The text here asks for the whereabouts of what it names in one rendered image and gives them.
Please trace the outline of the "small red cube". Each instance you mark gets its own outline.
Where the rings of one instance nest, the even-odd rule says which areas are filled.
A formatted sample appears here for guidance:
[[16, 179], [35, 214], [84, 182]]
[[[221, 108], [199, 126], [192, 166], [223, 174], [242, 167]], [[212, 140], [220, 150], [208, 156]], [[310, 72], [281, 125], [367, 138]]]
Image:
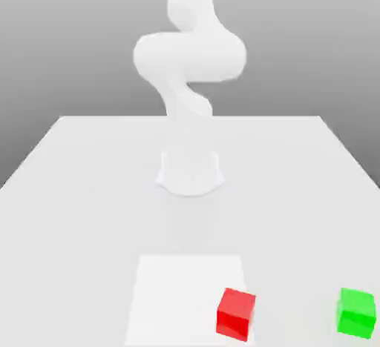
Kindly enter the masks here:
[[255, 302], [254, 294], [225, 288], [217, 307], [216, 332], [246, 343], [254, 317]]

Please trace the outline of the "small green cube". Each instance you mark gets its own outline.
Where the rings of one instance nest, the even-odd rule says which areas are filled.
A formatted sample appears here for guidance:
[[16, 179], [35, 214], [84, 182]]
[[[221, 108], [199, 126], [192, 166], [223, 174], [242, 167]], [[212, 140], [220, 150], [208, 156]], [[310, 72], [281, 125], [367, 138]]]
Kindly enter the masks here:
[[374, 295], [352, 288], [341, 288], [335, 312], [336, 330], [369, 340], [377, 321]]

